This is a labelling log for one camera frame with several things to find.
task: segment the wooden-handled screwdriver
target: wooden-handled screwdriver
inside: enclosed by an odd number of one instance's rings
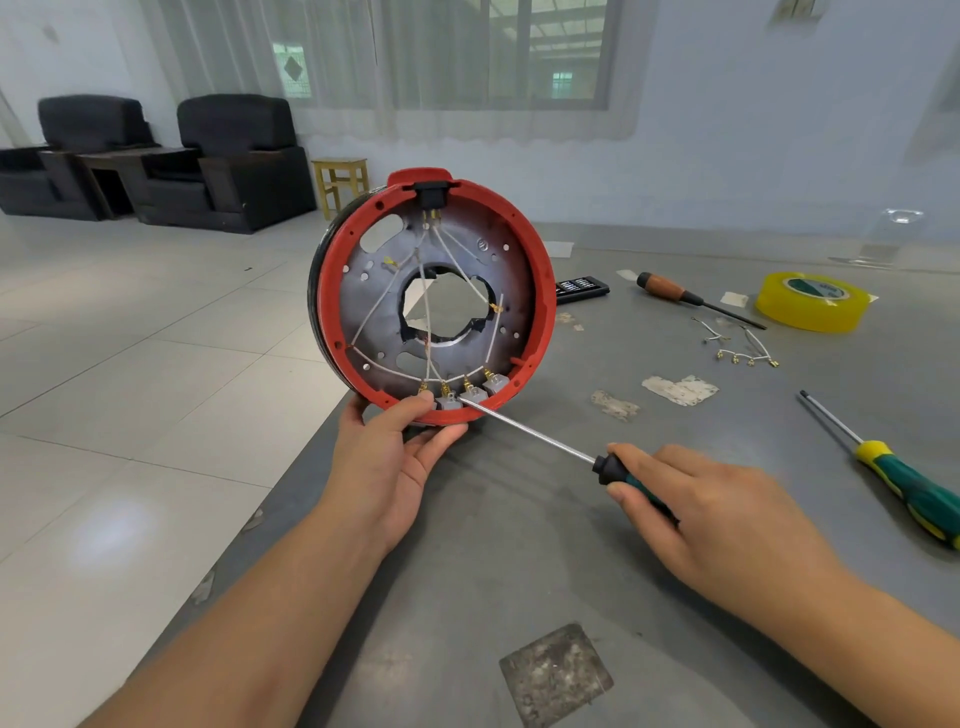
[[[664,278],[663,276],[657,276],[653,273],[641,273],[636,277],[636,284],[651,296],[656,296],[660,299],[667,299],[668,301],[689,303],[690,305],[704,305],[707,308],[712,308],[714,311],[719,311],[724,316],[730,316],[737,321],[742,321],[744,324],[750,324],[752,327],[766,329],[766,326],[763,324],[758,324],[756,321],[751,321],[750,319],[744,318],[738,313],[728,311],[726,308],[721,308],[718,305],[707,303],[697,294],[690,293],[682,286],[670,279]]]

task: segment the forearm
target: forearm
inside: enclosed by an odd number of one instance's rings
[[[294,725],[382,556],[318,506],[84,728]]]
[[[960,725],[960,640],[852,575],[770,636],[883,728]]]

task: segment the screwdriver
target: screwdriver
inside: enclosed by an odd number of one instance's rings
[[[590,457],[585,452],[580,452],[577,449],[572,448],[569,445],[565,445],[559,440],[554,440],[552,437],[547,437],[542,432],[537,432],[532,427],[527,425],[522,425],[516,420],[511,420],[505,415],[501,415],[499,412],[495,412],[492,409],[488,409],[482,404],[477,404],[475,401],[465,400],[463,397],[459,398],[463,404],[466,404],[473,409],[480,410],[485,415],[490,415],[493,418],[496,418],[500,422],[507,423],[507,425],[512,425],[517,429],[521,429],[526,432],[528,435],[533,435],[538,440],[552,445],[554,448],[560,448],[564,452],[567,452],[574,457],[579,457],[581,460],[590,463],[590,467],[595,473],[597,473],[600,485],[607,485],[608,483],[613,483],[616,481],[627,483],[628,485],[634,486],[637,490],[647,496],[647,499],[658,511],[663,513],[663,515],[668,518],[674,525],[678,523],[677,518],[673,515],[670,509],[667,507],[666,503],[652,494],[647,487],[643,485],[639,480],[633,477],[630,474],[630,471],[624,466],[623,462],[613,453],[609,455],[597,455],[596,457]]]
[[[890,490],[897,494],[914,521],[940,541],[960,550],[960,496],[917,473],[900,460],[886,443],[879,440],[864,442],[863,438],[837,420],[806,390],[802,389],[800,396],[857,443],[853,452],[856,459],[879,475]]]
[[[668,301],[689,303],[690,305],[704,305],[707,308],[712,308],[714,311],[719,311],[724,316],[730,316],[737,321],[742,321],[744,324],[750,324],[752,327],[766,329],[766,326],[763,324],[758,324],[756,321],[751,321],[750,319],[745,318],[738,313],[728,311],[726,308],[721,308],[718,305],[707,303],[697,294],[690,293],[678,283],[675,283],[670,279],[666,279],[663,276],[657,276],[653,273],[641,273],[636,277],[636,284],[651,296],[656,296],[660,299],[667,299]]]

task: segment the tiled floor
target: tiled floor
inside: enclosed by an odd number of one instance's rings
[[[120,685],[345,393],[307,323],[324,227],[0,214],[0,725]]]

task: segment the finger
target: finger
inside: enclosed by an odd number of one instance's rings
[[[680,576],[689,564],[689,550],[684,537],[663,514],[651,505],[643,493],[627,483],[611,483],[607,493],[613,498],[630,523],[663,564]]]
[[[684,448],[680,445],[664,445],[654,453],[654,457],[661,463],[666,463],[687,475],[709,475],[713,473],[719,463],[695,449]]]
[[[429,429],[426,429],[420,434],[415,435],[407,440],[403,444],[403,449],[406,450],[408,455],[416,455],[420,451],[420,448],[433,440],[434,436],[438,432],[440,431],[436,427],[430,427]]]
[[[430,442],[420,448],[416,457],[426,470],[426,474],[430,475],[433,466],[437,464],[446,449],[463,437],[465,432],[467,432],[466,425],[449,425],[438,431]]]
[[[370,403],[360,395],[353,395],[340,414],[340,428],[363,426],[363,413],[369,406]]]
[[[691,485],[690,476],[686,473],[660,462],[633,445],[615,443],[608,445],[607,450],[620,458],[627,470],[671,510],[676,510],[675,506],[684,501]]]
[[[403,428],[433,409],[433,393],[429,389],[400,400],[393,407],[374,417],[370,424],[392,432],[402,432]]]

